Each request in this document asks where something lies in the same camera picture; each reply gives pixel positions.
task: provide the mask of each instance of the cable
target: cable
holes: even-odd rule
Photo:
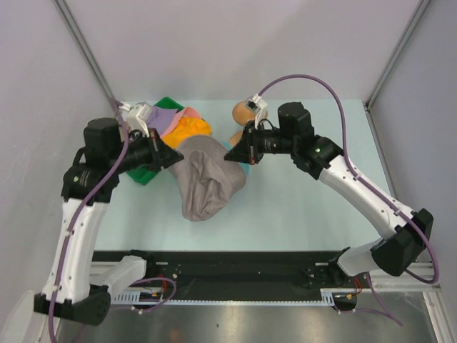
[[[269,119],[267,119],[267,118],[263,118],[258,124],[260,125],[260,124],[262,124],[264,121],[267,121],[267,122],[270,124],[271,128],[274,129],[273,124],[272,124],[271,121],[270,121]]]
[[[116,162],[113,164],[111,169],[106,173],[106,175],[103,177],[103,179],[100,180],[100,182],[86,195],[86,197],[83,199],[83,201],[79,204],[78,208],[76,209],[76,211],[74,212],[74,214],[71,218],[67,232],[73,231],[76,220],[78,219],[78,216],[82,212],[83,208],[87,205],[89,200],[100,190],[100,188],[102,188],[102,186],[113,176],[113,174],[116,172],[116,169],[119,167],[122,160],[126,156],[127,149],[129,147],[129,139],[127,138],[127,137],[129,137],[129,131],[127,129],[126,122],[124,121],[121,113],[119,112],[119,109],[118,109],[119,102],[114,99],[110,99],[110,102],[111,102],[111,105],[117,116],[117,119],[121,122],[122,133],[124,134],[124,144],[122,146],[122,150],[121,150],[121,153],[119,154],[119,157],[117,158]],[[48,329],[49,329],[49,337],[51,338],[52,343],[57,343],[56,333],[54,331],[54,308],[56,306],[57,293],[58,293],[59,287],[60,287],[60,281],[61,281],[62,271],[64,269],[66,251],[69,247],[70,238],[71,238],[71,234],[68,234],[67,236],[65,236],[64,243],[62,244],[62,250],[60,253],[59,263],[58,263],[57,271],[56,271],[56,281],[54,282],[54,291],[52,292],[51,301],[49,303]]]
[[[142,287],[142,288],[144,288],[146,291],[149,291],[149,293],[151,293],[151,294],[154,293],[152,288],[148,288],[148,287]]]
[[[158,277],[164,277],[163,274],[159,274],[157,276]],[[166,285],[167,285],[166,281],[162,281],[162,294],[165,294],[165,292],[166,292],[166,288],[167,288]]]
[[[367,273],[366,279],[367,279],[368,285],[370,287],[370,290],[373,293],[373,296],[375,297],[376,301],[381,305],[381,307],[384,309],[385,312],[379,311],[378,309],[366,309],[366,308],[341,311],[337,306],[333,306],[333,309],[335,309],[338,312],[338,314],[357,313],[357,312],[380,314],[381,316],[384,316],[386,318],[393,320],[395,323],[397,323],[398,326],[402,327],[403,323],[399,319],[397,319],[395,317],[395,315],[387,308],[387,306],[384,304],[384,302],[379,297],[378,292],[375,291],[375,289],[373,287],[373,283],[371,282],[370,273]],[[354,278],[354,282],[358,282],[358,284],[360,285],[360,288],[361,288],[360,291],[358,291],[355,294],[355,295],[358,295],[362,292],[362,284],[357,280],[357,278]]]
[[[362,283],[357,279],[357,277],[354,277],[354,284],[356,284],[356,295],[359,295],[363,291]]]
[[[352,167],[351,161],[349,160],[349,155],[348,155],[348,141],[346,137],[346,116],[344,114],[343,110],[343,105],[341,104],[340,99],[338,98],[338,95],[336,95],[336,92],[323,80],[321,80],[318,77],[312,76],[312,75],[306,75],[306,74],[292,74],[292,75],[286,75],[282,76],[279,79],[273,80],[269,84],[267,84],[260,92],[258,93],[259,96],[262,96],[265,91],[270,89],[272,86],[275,84],[288,80],[288,79],[309,79],[312,81],[315,81],[319,83],[320,85],[324,86],[332,95],[332,97],[335,99],[336,104],[338,105],[338,110],[340,111],[341,115],[341,128],[342,128],[342,135],[343,135],[343,157],[344,161],[346,163],[346,166],[348,167],[349,171],[351,172],[352,175],[355,177],[358,176],[357,171]],[[411,219],[409,219],[406,214],[404,214],[393,202],[391,202],[387,197],[385,197],[380,191],[378,191],[375,187],[371,186],[363,177],[359,177],[358,180],[360,183],[362,183],[366,188],[368,188],[372,193],[374,193],[379,199],[381,199],[383,202],[385,202],[392,210],[398,213],[398,215],[408,224],[411,225],[411,227],[414,229],[414,231],[419,235],[419,237],[422,239],[422,242],[426,246],[428,253],[430,254],[432,264],[433,264],[433,270],[434,270],[434,276],[431,280],[424,279],[423,277],[420,277],[413,272],[406,270],[406,273],[411,275],[414,279],[417,279],[425,284],[434,284],[435,282],[438,281],[439,279],[439,265],[438,265],[438,260],[436,258],[435,251],[433,250],[433,247],[431,246],[430,242],[428,241],[427,237],[425,234],[423,234],[422,230],[419,229],[419,227],[416,225],[415,222],[413,222]]]
[[[142,279],[142,280],[138,280],[138,281],[135,281],[133,285],[136,285],[136,284],[143,284],[145,282],[152,282],[152,281],[165,281],[165,282],[169,282],[171,283],[171,285],[173,286],[173,291],[171,292],[171,294],[169,295],[168,298],[166,299],[163,299],[161,302],[155,304],[154,306],[152,306],[151,308],[149,309],[140,309],[139,311],[137,311],[136,309],[134,309],[134,311],[137,311],[139,312],[140,314],[141,313],[147,313],[147,312],[150,312],[150,311],[154,311],[155,309],[158,309],[159,307],[162,307],[168,300],[170,300],[171,298],[174,297],[174,295],[176,294],[176,290],[177,290],[177,287],[176,287],[176,283],[174,280],[172,279],[169,279],[168,277],[151,277],[149,279]]]

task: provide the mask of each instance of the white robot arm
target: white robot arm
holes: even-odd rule
[[[265,112],[266,103],[255,95],[246,102],[246,107],[259,115]],[[330,261],[335,283],[343,284],[348,277],[375,269],[393,276],[406,271],[425,249],[423,239],[411,222],[428,240],[433,223],[431,214],[425,209],[416,213],[390,197],[345,158],[339,146],[314,134],[311,115],[301,103],[281,105],[278,118],[279,128],[271,125],[271,129],[265,129],[263,122],[267,119],[247,123],[240,141],[225,159],[256,164],[263,154],[290,154],[300,170],[337,191],[372,223],[380,239],[362,247],[344,249]],[[388,206],[383,197],[395,206]]]
[[[246,104],[251,109],[266,106],[264,101]],[[57,317],[84,324],[100,324],[109,309],[111,297],[115,297],[145,276],[155,277],[155,261],[151,254],[131,252],[107,273],[89,278],[91,258],[100,222],[111,199],[111,193],[119,182],[119,173],[146,165],[152,170],[162,170],[183,159],[182,155],[166,146],[156,131],[145,132],[143,120],[147,104],[134,106],[126,118],[136,127],[129,137],[129,150],[117,172],[84,207],[75,223],[75,230],[68,231],[69,222],[82,199],[106,174],[121,150],[119,125],[115,119],[97,119],[89,122],[84,130],[86,146],[76,155],[74,165],[64,176],[64,218],[56,258],[42,293],[35,296],[35,311],[47,314],[55,291]],[[259,163],[263,154],[290,154],[295,165],[336,190],[355,206],[376,228],[380,239],[362,247],[347,248],[329,261],[329,276],[340,285],[362,272],[382,269],[390,275],[403,273],[411,262],[424,250],[408,220],[412,220],[429,238],[433,217],[425,209],[414,212],[410,207],[392,199],[362,173],[356,176],[347,167],[343,151],[330,139],[314,134],[311,115],[300,103],[288,103],[278,109],[279,128],[263,127],[264,109],[256,121],[249,122],[240,142],[226,155],[231,161],[249,164]],[[80,162],[84,155],[86,161]],[[367,189],[366,184],[379,194],[396,203],[392,209]],[[68,235],[66,259],[59,270],[60,251]],[[56,289],[56,275],[61,275]]]
[[[35,312],[47,314],[53,306],[56,317],[98,325],[108,312],[111,297],[145,276],[156,276],[153,255],[132,251],[105,274],[89,279],[99,225],[119,183],[119,174],[140,166],[160,171],[183,159],[161,141],[155,130],[150,134],[141,125],[150,109],[147,104],[138,104],[126,115],[127,122],[137,128],[127,138],[126,155],[108,181],[83,205],[83,199],[117,163],[122,148],[119,123],[114,118],[95,119],[85,128],[85,147],[78,151],[73,166],[64,175],[59,243],[48,281],[35,296]],[[75,213],[77,218],[69,231]]]

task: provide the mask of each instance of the white wall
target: white wall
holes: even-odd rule
[[[125,100],[245,99],[284,74],[315,74],[366,99],[419,0],[67,0]],[[274,99],[328,98],[289,81]]]
[[[41,290],[60,231],[62,176],[88,120],[112,116],[49,0],[0,4],[0,329]]]
[[[457,315],[457,1],[435,0],[373,118],[399,197],[435,217],[441,285]]]

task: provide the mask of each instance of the gray fabric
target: gray fabric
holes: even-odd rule
[[[210,136],[191,136],[176,148],[184,160],[169,168],[178,183],[184,218],[206,220],[223,209],[246,184],[237,162],[225,161],[227,149]]]

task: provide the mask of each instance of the purple cable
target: purple cable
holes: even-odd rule
[[[366,281],[368,282],[368,285],[371,289],[371,293],[373,293],[373,296],[376,298],[376,301],[381,305],[381,307],[384,309],[385,312],[379,311],[377,309],[354,309],[353,311],[341,311],[338,307],[334,306],[333,308],[338,311],[338,313],[343,313],[343,314],[348,314],[348,313],[357,313],[357,312],[366,312],[366,313],[373,313],[373,314],[380,314],[381,316],[385,316],[389,319],[392,319],[395,323],[397,323],[400,327],[403,326],[403,323],[398,320],[395,315],[387,308],[387,306],[384,304],[384,302],[381,300],[379,297],[379,294],[377,291],[375,291],[373,287],[373,283],[371,282],[371,277],[370,273],[366,273]]]
[[[258,93],[259,96],[262,96],[263,93],[275,84],[288,80],[288,79],[309,79],[313,80],[315,82],[318,82],[327,90],[331,93],[332,97],[335,99],[336,104],[338,105],[338,109],[340,111],[341,115],[341,128],[342,128],[342,134],[343,134],[343,151],[344,151],[344,161],[346,163],[346,166],[348,167],[349,171],[351,172],[352,175],[355,177],[358,175],[357,171],[352,167],[351,161],[349,160],[349,155],[348,155],[348,144],[347,144],[347,137],[346,137],[346,116],[344,115],[344,110],[343,110],[343,105],[341,104],[340,99],[338,98],[338,95],[336,95],[336,92],[324,81],[322,81],[320,78],[312,76],[312,75],[305,75],[305,74],[292,74],[292,75],[286,75],[282,76],[279,79],[276,79],[269,84],[267,84],[262,90]],[[409,219],[393,202],[391,202],[387,197],[382,195],[380,191],[378,191],[375,187],[371,186],[363,177],[359,177],[358,180],[362,185],[364,185],[366,188],[368,188],[371,192],[373,192],[379,199],[381,199],[383,202],[385,202],[392,210],[395,212],[398,212],[398,215],[408,224],[411,225],[411,227],[414,229],[414,231],[419,235],[419,237],[422,239],[424,245],[426,246],[428,253],[430,254],[432,263],[433,263],[433,270],[434,270],[434,276],[432,280],[427,280],[424,279],[423,277],[420,277],[413,272],[410,272],[409,270],[406,270],[406,273],[411,275],[414,279],[417,279],[425,284],[434,284],[435,282],[438,281],[439,279],[439,265],[438,265],[438,260],[436,258],[435,251],[433,250],[432,246],[430,245],[430,242],[428,241],[427,237],[425,234],[423,234],[422,230],[419,229],[419,227],[414,223],[411,219]]]
[[[174,297],[174,295],[176,294],[176,291],[177,291],[177,286],[176,286],[176,283],[174,280],[172,279],[169,279],[168,277],[152,277],[152,278],[149,278],[149,279],[142,279],[142,280],[138,280],[138,281],[135,281],[131,286],[135,285],[135,284],[143,284],[145,282],[152,282],[152,281],[166,281],[166,282],[170,282],[171,285],[173,286],[173,291],[172,293],[170,294],[170,296],[164,300],[162,300],[161,302],[157,303],[156,305],[154,305],[154,307],[150,308],[150,309],[143,309],[142,312],[143,313],[148,313],[148,312],[151,312],[151,311],[154,311],[155,309],[158,309],[159,307],[163,306],[168,300],[172,299]],[[116,310],[119,310],[119,309],[132,309],[131,307],[127,307],[127,306],[122,306],[122,307],[114,307],[114,308],[111,308],[111,311],[116,311]],[[84,332],[86,331],[86,328],[87,326],[86,325],[83,325],[83,327],[79,330],[78,334],[73,338],[73,343],[77,343],[80,338],[82,338]]]
[[[118,109],[119,102],[116,100],[111,100],[110,102],[116,113],[118,120],[121,122],[122,132],[124,133],[124,145],[122,146],[121,153],[119,154],[119,157],[117,158],[117,160],[114,163],[114,165],[112,166],[112,168],[108,171],[108,173],[106,173],[106,175],[103,177],[103,179],[100,180],[100,182],[86,195],[86,197],[83,199],[83,201],[79,204],[78,208],[76,209],[76,211],[74,212],[74,214],[71,218],[69,227],[67,229],[68,232],[71,232],[73,230],[76,220],[78,219],[78,216],[80,215],[84,206],[87,205],[89,200],[100,190],[100,188],[102,188],[102,186],[109,180],[109,178],[113,176],[114,172],[116,171],[116,169],[119,167],[122,160],[126,156],[127,149],[129,147],[129,139],[127,138],[129,136],[129,131],[127,129],[126,122],[124,121],[121,113],[119,112],[119,109]],[[57,271],[56,271],[56,281],[54,282],[54,286],[56,287],[56,290],[52,292],[51,301],[49,304],[48,329],[49,329],[49,336],[51,338],[52,343],[57,343],[57,338],[56,338],[56,334],[54,331],[54,321],[53,321],[54,307],[56,306],[57,292],[58,292],[58,289],[60,286],[62,270],[64,269],[66,251],[69,247],[70,238],[71,238],[71,235],[66,236],[64,239],[64,243],[62,244],[62,250],[60,253],[60,257],[59,257],[59,264],[58,264]]]

